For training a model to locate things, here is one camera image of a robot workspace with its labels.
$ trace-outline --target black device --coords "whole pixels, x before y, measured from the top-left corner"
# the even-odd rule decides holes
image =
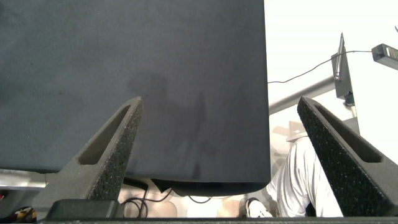
[[[387,67],[398,70],[398,50],[386,44],[372,48],[373,60]]]
[[[263,0],[0,0],[0,18],[0,169],[60,171],[141,96],[128,177],[209,196],[270,181]]]

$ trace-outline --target power cord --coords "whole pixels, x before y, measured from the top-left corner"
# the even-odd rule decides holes
[[[147,217],[148,217],[148,205],[145,203],[145,201],[148,201],[148,202],[162,202],[162,201],[164,201],[164,200],[170,195],[170,193],[171,193],[172,191],[173,191],[173,190],[170,189],[170,191],[167,193],[167,195],[166,195],[164,198],[160,199],[160,200],[153,200],[153,199],[145,198],[146,192],[145,192],[145,194],[144,194],[144,198],[132,197],[132,198],[126,199],[126,200],[122,203],[123,211],[124,211],[124,207],[126,206],[127,203],[133,203],[133,204],[135,204],[135,205],[137,206],[137,208],[140,210],[140,212],[139,212],[137,218],[147,218]],[[134,202],[135,200],[141,201],[141,207],[138,206],[138,204],[137,204],[136,202]],[[146,210],[146,213],[145,213],[145,216],[144,216],[144,217],[142,217],[142,208],[143,208],[143,206],[145,207],[145,210]]]
[[[205,200],[204,202],[198,202],[198,201],[194,200],[191,196],[188,196],[188,197],[195,203],[207,203],[208,201],[211,200],[211,197],[210,197],[208,200]]]
[[[337,54],[337,55],[333,56],[331,59],[328,59],[328,60],[326,60],[326,61],[320,63],[319,65],[315,66],[313,69],[311,69],[311,70],[309,70],[309,71],[307,71],[307,72],[304,72],[304,73],[301,74],[301,75],[297,75],[296,77],[293,77],[293,78],[288,79],[288,80],[286,80],[286,81],[273,81],[273,82],[268,82],[268,84],[270,84],[270,83],[287,83],[287,82],[289,82],[289,81],[291,81],[291,80],[293,80],[293,79],[295,79],[295,78],[301,77],[301,76],[303,76],[303,75],[305,75],[305,74],[307,74],[307,73],[309,73],[309,72],[314,71],[314,69],[318,68],[319,66],[323,65],[324,63],[327,63],[327,62],[333,60],[333,59],[336,58],[337,56],[340,56],[340,55],[343,55],[343,54],[347,54],[347,53],[355,53],[355,52],[372,53],[370,50],[350,50],[350,51],[347,51],[347,52],[344,52],[344,53]]]

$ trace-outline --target shoe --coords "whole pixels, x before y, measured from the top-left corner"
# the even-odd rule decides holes
[[[246,215],[248,218],[270,218],[273,217],[266,207],[256,198],[250,198],[246,202]]]

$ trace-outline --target person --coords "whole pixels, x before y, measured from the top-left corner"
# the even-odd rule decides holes
[[[277,217],[305,217],[312,203],[317,217],[342,217],[318,156],[308,137],[300,138],[289,151],[271,182],[266,186],[268,200],[277,204]],[[246,202],[248,217],[272,217],[255,198]]]

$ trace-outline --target metal pole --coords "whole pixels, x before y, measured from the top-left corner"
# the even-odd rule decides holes
[[[334,76],[330,76],[314,85],[311,85],[303,90],[300,90],[286,98],[283,98],[269,105],[269,115],[278,113],[284,109],[296,105],[297,103],[299,103],[299,100],[302,96],[313,98],[334,89],[335,89],[335,78]]]

